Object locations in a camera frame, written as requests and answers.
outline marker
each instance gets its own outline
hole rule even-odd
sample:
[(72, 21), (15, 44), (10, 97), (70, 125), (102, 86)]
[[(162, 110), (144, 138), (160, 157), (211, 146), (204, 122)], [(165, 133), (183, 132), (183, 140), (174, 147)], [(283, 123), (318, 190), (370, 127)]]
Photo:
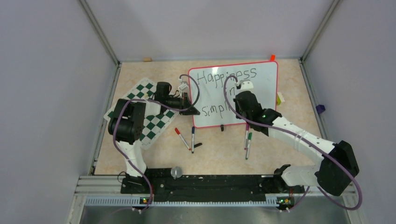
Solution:
[(252, 133), (249, 133), (249, 141), (247, 142), (247, 150), (246, 150), (246, 156), (245, 160), (249, 158), (249, 151), (250, 151), (250, 143), (252, 141)]
[(193, 126), (191, 129), (192, 133), (192, 138), (191, 138), (191, 153), (194, 153), (194, 133), (195, 133), (195, 127)]
[(180, 133), (180, 131), (178, 130), (178, 128), (175, 128), (176, 133), (180, 136), (180, 138), (182, 139), (182, 141), (184, 142), (184, 144), (186, 145), (188, 150), (191, 150), (191, 148), (188, 146), (187, 142), (184, 140), (182, 134)]
[(249, 133), (249, 124), (246, 123), (246, 134), (245, 134), (245, 150), (248, 149), (248, 133)]

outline tan table surface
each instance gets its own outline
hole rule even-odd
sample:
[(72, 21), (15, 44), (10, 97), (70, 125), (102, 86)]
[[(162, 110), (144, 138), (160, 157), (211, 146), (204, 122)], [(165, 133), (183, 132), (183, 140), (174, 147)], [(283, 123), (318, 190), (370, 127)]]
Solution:
[[(113, 105), (143, 77), (155, 82), (169, 82), (175, 90), (179, 86), (178, 76), (186, 74), (190, 68), (255, 61), (261, 60), (123, 63)], [(284, 59), (277, 62), (278, 92), (285, 98), (285, 102), (277, 107), (277, 111), (295, 125), (320, 136), (298, 60)], [(175, 127), (188, 143), (191, 142), (192, 117), (178, 115), (150, 149), (142, 150), (148, 168), (179, 166), (187, 175), (241, 175), (272, 174), (283, 164), (313, 165), (313, 162), (293, 147), (252, 129), (250, 155), (249, 159), (245, 160), (245, 125), (226, 126), (224, 132), (221, 132), (219, 127), (196, 129), (195, 142), (202, 142), (203, 145), (196, 148), (192, 154), (176, 135)], [(112, 137), (106, 131), (95, 174), (114, 175), (125, 169), (125, 160), (115, 149)]]

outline purple object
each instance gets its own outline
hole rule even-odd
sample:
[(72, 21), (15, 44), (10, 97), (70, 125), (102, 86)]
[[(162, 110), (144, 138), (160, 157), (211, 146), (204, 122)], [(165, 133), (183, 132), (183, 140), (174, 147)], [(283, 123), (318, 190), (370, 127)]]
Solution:
[(316, 106), (316, 111), (318, 112), (318, 114), (323, 113), (326, 110), (324, 105), (319, 104), (318, 106)]

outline whiteboard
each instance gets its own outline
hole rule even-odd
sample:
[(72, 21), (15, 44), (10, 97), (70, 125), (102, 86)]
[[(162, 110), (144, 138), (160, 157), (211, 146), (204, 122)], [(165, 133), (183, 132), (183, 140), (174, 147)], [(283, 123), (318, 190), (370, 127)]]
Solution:
[[(238, 80), (249, 79), (255, 87), (252, 93), (256, 95), (262, 108), (276, 109), (278, 63), (275, 61), (192, 68), (188, 74), (197, 81), (200, 90), (195, 108), (201, 114), (192, 117), (195, 127), (245, 123), (235, 117), (224, 99), (224, 81), (230, 75), (235, 75)], [(191, 80), (189, 82), (193, 102), (197, 97), (198, 89)], [(233, 79), (229, 79), (226, 87), (227, 96), (233, 108), (235, 108), (233, 99), (239, 93), (234, 83)]]

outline red marker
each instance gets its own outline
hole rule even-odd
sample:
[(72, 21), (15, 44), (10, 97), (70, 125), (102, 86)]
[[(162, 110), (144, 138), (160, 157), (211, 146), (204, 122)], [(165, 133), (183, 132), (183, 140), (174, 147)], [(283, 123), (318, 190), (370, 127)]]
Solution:
[(180, 138), (182, 139), (182, 141), (184, 142), (184, 144), (186, 145), (188, 150), (191, 150), (191, 148), (188, 146), (187, 142), (184, 140), (182, 134), (180, 133), (178, 128), (175, 128), (176, 133), (180, 136)]

